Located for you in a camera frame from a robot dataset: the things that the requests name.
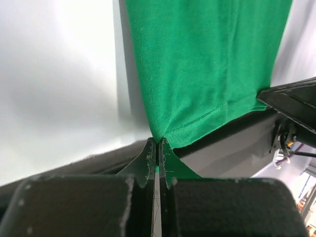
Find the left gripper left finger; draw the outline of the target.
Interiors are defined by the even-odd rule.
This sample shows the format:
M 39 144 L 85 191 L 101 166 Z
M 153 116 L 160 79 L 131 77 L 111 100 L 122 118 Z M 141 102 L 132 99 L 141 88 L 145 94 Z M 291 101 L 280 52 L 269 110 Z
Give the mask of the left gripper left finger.
M 15 190 L 3 237 L 151 237 L 156 143 L 116 175 L 40 175 Z

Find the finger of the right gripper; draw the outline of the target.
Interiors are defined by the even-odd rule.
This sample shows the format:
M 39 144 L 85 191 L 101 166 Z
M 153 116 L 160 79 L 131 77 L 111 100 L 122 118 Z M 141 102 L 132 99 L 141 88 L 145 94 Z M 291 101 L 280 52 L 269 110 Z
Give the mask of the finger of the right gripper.
M 257 100 L 295 123 L 301 143 L 316 142 L 316 78 L 264 89 Z

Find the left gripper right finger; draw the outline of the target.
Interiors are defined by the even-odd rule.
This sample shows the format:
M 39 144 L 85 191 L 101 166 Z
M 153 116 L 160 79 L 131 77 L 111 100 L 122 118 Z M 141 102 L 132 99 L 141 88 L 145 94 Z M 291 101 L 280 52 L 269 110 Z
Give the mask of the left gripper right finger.
M 164 237 L 306 237 L 290 190 L 273 178 L 202 178 L 158 143 Z

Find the green t shirt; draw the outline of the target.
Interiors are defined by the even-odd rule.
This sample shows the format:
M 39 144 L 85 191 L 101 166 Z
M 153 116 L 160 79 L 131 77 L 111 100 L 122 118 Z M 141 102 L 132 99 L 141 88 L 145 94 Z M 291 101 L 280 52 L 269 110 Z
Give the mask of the green t shirt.
M 127 0 L 152 137 L 184 148 L 266 106 L 290 0 Z

